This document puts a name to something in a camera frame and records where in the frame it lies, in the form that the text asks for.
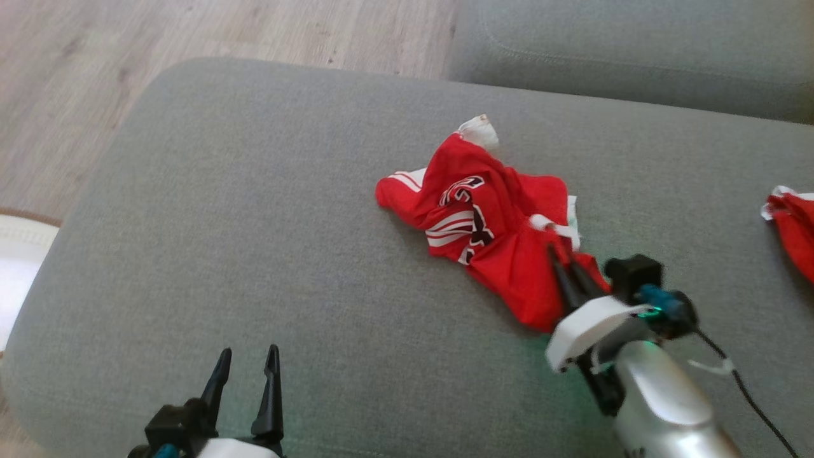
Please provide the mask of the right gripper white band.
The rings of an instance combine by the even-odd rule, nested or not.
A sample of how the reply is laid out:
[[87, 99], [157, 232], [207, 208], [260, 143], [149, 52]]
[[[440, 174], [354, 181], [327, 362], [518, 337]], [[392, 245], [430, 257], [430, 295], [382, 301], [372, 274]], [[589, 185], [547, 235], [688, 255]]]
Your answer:
[[628, 342], [645, 341], [649, 330], [640, 319], [653, 308], [627, 305], [607, 296], [574, 253], [566, 251], [565, 263], [555, 244], [547, 254], [562, 299], [564, 314], [546, 347], [546, 361], [552, 371], [567, 372], [576, 367], [603, 415], [613, 417], [621, 408], [623, 389], [616, 375], [616, 357]]

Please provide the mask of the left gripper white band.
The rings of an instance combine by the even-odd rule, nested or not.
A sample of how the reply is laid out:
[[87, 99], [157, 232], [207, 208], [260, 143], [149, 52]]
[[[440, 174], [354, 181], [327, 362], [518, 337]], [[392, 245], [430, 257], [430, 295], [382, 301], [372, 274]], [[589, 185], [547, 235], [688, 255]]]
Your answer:
[[[230, 376], [231, 359], [232, 349], [224, 348], [200, 397], [206, 406], [206, 424], [217, 423], [222, 392]], [[281, 367], [279, 348], [276, 345], [268, 348], [263, 372], [266, 382], [261, 405], [252, 423], [252, 435], [248, 438], [216, 438], [212, 431], [201, 426], [199, 420], [191, 420], [185, 424], [191, 446], [189, 457], [283, 456]]]

